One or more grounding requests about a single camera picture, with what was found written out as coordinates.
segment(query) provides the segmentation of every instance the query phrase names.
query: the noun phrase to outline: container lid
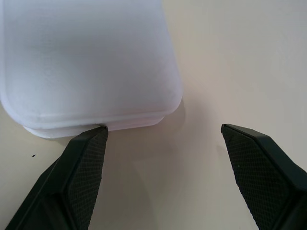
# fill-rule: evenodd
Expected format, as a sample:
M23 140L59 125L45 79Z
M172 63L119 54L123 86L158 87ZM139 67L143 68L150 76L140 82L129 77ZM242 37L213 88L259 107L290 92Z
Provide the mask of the container lid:
M165 116L182 85L160 0L4 0L3 107L53 129Z

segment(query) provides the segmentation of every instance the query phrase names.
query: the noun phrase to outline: translucent plastic box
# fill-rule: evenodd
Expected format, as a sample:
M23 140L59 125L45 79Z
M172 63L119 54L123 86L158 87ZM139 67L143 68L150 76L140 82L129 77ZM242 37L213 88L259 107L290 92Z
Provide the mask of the translucent plastic box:
M150 126L182 84L160 0L4 0L1 102L43 138Z

